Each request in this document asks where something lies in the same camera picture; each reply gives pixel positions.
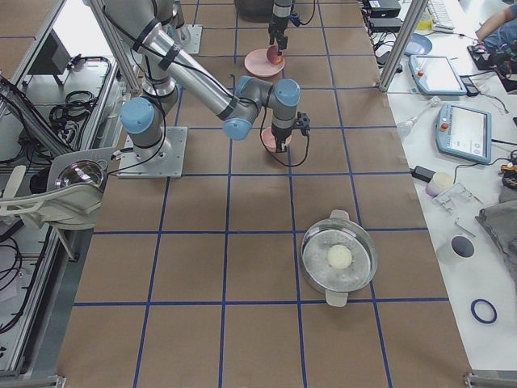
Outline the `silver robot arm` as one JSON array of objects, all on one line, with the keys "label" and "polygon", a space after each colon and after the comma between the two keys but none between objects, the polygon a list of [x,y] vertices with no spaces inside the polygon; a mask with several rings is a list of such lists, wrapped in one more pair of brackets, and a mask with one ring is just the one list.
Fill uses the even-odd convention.
[{"label": "silver robot arm", "polygon": [[285,35],[285,31],[289,21],[296,27],[301,25],[300,17],[294,11],[293,1],[274,0],[268,34],[270,37],[269,45],[276,47],[278,55],[282,54],[288,47],[288,37]]},{"label": "silver robot arm", "polygon": [[275,84],[255,77],[239,79],[230,92],[199,62],[188,54],[169,33],[179,23],[179,4],[175,1],[107,1],[103,14],[120,38],[131,49],[148,58],[153,78],[173,78],[190,91],[221,121],[225,134],[243,140],[259,113],[272,111],[271,133],[275,152],[288,148],[288,138],[298,129],[309,135],[309,118],[298,112],[300,87],[292,79]]}]

